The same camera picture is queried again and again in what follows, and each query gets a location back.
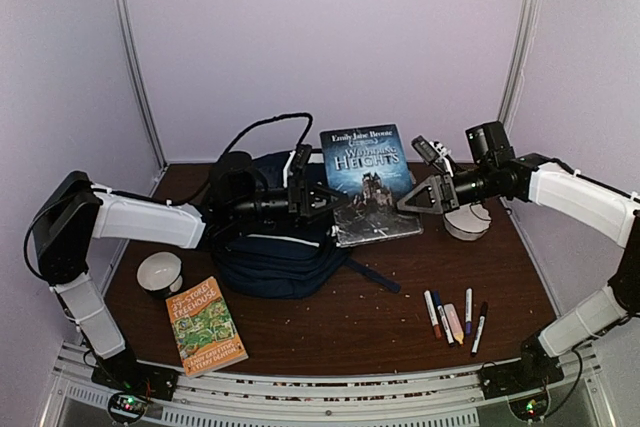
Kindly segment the dark blue Wuthering Heights book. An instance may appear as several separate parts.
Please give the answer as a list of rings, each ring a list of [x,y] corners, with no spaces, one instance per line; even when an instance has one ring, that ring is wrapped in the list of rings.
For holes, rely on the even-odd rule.
[[[420,216],[397,209],[414,183],[394,124],[320,133],[328,186],[348,203],[334,210],[337,244],[352,248],[423,232]]]

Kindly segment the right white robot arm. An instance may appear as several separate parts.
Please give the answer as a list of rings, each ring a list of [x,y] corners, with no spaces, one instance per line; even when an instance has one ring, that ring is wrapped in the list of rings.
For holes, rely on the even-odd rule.
[[[474,168],[440,168],[401,198],[401,211],[445,214],[492,197],[548,207],[597,230],[623,248],[606,285],[526,339],[517,361],[481,369],[487,398],[558,382],[558,359],[639,313],[639,198],[589,179],[557,158],[515,154],[502,125],[467,130]]]

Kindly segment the navy blue student backpack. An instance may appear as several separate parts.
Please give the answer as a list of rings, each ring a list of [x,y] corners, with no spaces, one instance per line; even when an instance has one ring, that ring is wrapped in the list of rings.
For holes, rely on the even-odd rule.
[[[256,192],[285,187],[285,164],[292,152],[252,158]],[[306,168],[307,179],[327,187],[324,168]],[[333,212],[319,219],[291,215],[239,216],[234,205],[212,208],[208,188],[202,199],[207,228],[202,245],[211,254],[222,281],[232,290],[265,299],[301,299],[317,292],[346,266],[393,293],[398,283],[352,259],[332,236]]]

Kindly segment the orange Treehouse paperback book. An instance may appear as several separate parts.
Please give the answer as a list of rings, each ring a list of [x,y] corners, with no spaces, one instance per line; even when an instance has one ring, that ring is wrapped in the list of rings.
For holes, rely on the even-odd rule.
[[[213,276],[169,297],[166,305],[187,377],[199,377],[249,358]]]

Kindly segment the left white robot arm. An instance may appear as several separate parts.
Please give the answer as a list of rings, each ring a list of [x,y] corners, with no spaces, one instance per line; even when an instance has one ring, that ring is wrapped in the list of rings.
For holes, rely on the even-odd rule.
[[[331,238],[331,213],[344,194],[306,176],[311,147],[276,157],[273,186],[256,161],[231,151],[211,166],[199,202],[159,201],[94,184],[70,173],[30,224],[23,243],[31,272],[55,293],[100,369],[123,391],[148,380],[90,277],[95,238],[167,244],[210,253],[221,280],[259,298],[315,293],[348,259]]]

